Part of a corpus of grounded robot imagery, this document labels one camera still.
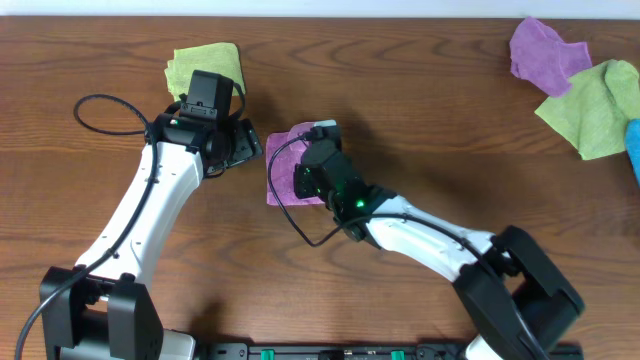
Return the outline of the purple cloth with white tag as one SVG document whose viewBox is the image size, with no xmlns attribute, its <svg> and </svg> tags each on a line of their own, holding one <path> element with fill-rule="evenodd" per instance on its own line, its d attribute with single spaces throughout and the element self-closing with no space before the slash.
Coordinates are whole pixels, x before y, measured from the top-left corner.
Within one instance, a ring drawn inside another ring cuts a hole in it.
<svg viewBox="0 0 640 360">
<path fill-rule="evenodd" d="M 272 133 L 266 142 L 266 165 L 269 165 L 274 153 L 288 141 L 308 132 L 314 126 L 314 122 L 299 123 L 288 132 Z M 284 206 L 319 205 L 322 200 L 318 197 L 299 199 L 294 192 L 295 165 L 301 160 L 302 154 L 308 147 L 305 141 L 298 141 L 288 145 L 276 157 L 272 164 L 271 180 L 276 193 Z"/>
</svg>

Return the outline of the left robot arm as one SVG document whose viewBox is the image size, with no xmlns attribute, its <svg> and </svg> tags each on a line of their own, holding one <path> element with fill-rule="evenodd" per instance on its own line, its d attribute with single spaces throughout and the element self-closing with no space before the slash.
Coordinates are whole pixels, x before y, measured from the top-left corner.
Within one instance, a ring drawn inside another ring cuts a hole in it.
<svg viewBox="0 0 640 360">
<path fill-rule="evenodd" d="M 196 70 L 187 93 L 143 123 L 134 179 L 101 234 L 71 269 L 40 284 L 49 359 L 193 359 L 193 336 L 162 325 L 150 296 L 157 262 L 182 207 L 203 180 L 262 155 L 239 84 Z"/>
</svg>

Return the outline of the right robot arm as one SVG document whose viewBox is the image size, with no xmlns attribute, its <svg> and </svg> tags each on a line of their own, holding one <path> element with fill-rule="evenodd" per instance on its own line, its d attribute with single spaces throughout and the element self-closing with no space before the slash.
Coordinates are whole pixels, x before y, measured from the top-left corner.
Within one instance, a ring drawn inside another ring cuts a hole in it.
<svg viewBox="0 0 640 360">
<path fill-rule="evenodd" d="M 352 240 L 407 256 L 451 283 L 478 331 L 466 359 L 547 359 L 585 310 L 526 231 L 493 234 L 430 215 L 366 183 L 337 140 L 309 142 L 294 184 L 297 196 L 318 196 Z"/>
</svg>

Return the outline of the folded green cloth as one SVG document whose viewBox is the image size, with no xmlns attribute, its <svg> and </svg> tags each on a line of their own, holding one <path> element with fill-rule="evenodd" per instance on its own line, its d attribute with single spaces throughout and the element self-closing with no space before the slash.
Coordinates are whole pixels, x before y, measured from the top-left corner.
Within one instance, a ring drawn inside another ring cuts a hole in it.
<svg viewBox="0 0 640 360">
<path fill-rule="evenodd" d="M 234 43 L 219 42 L 191 48 L 175 49 L 174 58 L 164 70 L 167 88 L 175 100 L 187 94 L 195 70 L 221 74 L 239 84 L 245 93 L 240 53 Z"/>
</svg>

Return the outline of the purple cloth at top right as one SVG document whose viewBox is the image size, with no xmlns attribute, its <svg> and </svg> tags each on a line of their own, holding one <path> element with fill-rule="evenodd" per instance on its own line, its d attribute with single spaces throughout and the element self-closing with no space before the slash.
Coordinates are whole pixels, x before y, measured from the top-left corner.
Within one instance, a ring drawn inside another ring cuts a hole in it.
<svg viewBox="0 0 640 360">
<path fill-rule="evenodd" d="M 590 69 L 586 42 L 567 43 L 551 27 L 527 17 L 509 41 L 511 73 L 527 80 L 550 97 L 562 97 L 572 84 L 569 79 Z"/>
</svg>

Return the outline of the crumpled green cloth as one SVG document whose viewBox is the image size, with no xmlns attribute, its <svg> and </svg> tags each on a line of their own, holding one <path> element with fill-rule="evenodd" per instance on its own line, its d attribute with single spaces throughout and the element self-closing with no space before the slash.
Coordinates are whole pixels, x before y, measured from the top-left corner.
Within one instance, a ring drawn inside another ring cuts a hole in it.
<svg viewBox="0 0 640 360">
<path fill-rule="evenodd" d="M 535 114 L 565 138 L 583 160 L 625 150 L 630 121 L 639 117 L 639 72 L 629 62 L 608 60 L 570 78 L 572 89 L 547 98 Z"/>
</svg>

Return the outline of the blue object at right edge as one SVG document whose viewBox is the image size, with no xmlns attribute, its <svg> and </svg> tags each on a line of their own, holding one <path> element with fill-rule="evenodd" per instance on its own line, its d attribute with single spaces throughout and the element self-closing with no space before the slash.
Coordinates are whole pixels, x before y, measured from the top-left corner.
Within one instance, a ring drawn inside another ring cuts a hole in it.
<svg viewBox="0 0 640 360">
<path fill-rule="evenodd" d="M 637 180 L 640 183 L 640 119 L 636 118 L 629 122 L 626 128 L 624 144 L 629 156 L 632 169 Z"/>
</svg>

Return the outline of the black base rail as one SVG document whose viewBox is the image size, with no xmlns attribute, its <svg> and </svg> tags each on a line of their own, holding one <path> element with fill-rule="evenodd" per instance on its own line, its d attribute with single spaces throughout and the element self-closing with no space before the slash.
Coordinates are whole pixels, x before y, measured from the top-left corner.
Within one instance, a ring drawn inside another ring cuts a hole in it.
<svg viewBox="0 0 640 360">
<path fill-rule="evenodd" d="M 200 346 L 199 360 L 462 360 L 464 346 L 426 343 L 415 346 L 313 346 L 216 343 Z"/>
</svg>

